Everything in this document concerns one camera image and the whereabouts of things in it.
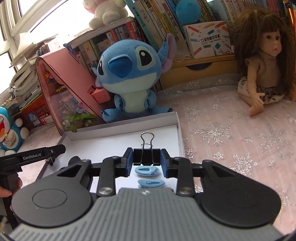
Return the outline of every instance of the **stitch's nose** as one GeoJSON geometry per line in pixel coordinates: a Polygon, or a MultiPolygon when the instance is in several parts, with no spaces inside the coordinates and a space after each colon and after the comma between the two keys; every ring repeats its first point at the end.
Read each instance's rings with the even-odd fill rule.
{"type": "Polygon", "coordinates": [[[132,69],[131,60],[125,56],[110,60],[108,64],[110,72],[119,78],[126,77],[132,69]]]}

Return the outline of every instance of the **wooden shelf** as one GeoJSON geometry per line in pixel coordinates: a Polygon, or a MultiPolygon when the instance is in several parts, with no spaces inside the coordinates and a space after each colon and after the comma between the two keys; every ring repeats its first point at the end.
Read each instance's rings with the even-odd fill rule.
{"type": "Polygon", "coordinates": [[[204,63],[212,63],[212,62],[227,61],[227,60],[235,60],[234,54],[219,55],[219,56],[200,58],[200,59],[191,58],[181,62],[173,62],[172,69],[183,67],[183,66],[195,65],[195,64],[204,64],[204,63]]]}

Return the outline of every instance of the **blue hair clip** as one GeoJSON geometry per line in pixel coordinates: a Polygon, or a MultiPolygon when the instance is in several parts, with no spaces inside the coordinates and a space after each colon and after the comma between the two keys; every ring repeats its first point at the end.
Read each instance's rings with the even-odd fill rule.
{"type": "Polygon", "coordinates": [[[159,173],[159,169],[155,166],[138,166],[135,172],[141,176],[155,176],[159,173]]]}
{"type": "Polygon", "coordinates": [[[139,188],[160,188],[165,185],[164,180],[151,180],[151,179],[139,179],[138,180],[139,188]]]}

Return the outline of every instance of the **red basket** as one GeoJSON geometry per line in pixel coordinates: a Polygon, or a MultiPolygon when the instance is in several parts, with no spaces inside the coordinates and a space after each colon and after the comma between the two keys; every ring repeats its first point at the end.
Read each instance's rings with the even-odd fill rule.
{"type": "Polygon", "coordinates": [[[35,127],[52,123],[54,120],[48,108],[47,102],[42,94],[22,112],[15,116],[15,120],[21,118],[23,127],[32,130],[35,127]]]}

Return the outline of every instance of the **stitch plush toy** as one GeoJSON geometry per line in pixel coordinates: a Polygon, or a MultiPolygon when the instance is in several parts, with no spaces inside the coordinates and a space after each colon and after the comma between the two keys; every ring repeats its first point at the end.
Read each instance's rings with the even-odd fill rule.
{"type": "Polygon", "coordinates": [[[23,140],[29,136],[29,130],[22,126],[22,119],[13,122],[8,111],[0,107],[0,156],[7,156],[18,151],[23,140]]]}
{"type": "Polygon", "coordinates": [[[116,94],[116,108],[102,112],[107,123],[172,111],[155,106],[156,95],[150,88],[171,68],[176,49],[174,36],[167,34],[158,53],[133,39],[121,40],[103,52],[93,71],[96,87],[116,94]]]}
{"type": "Polygon", "coordinates": [[[94,14],[89,28],[96,30],[121,18],[128,16],[123,0],[83,0],[85,9],[94,14]]]}

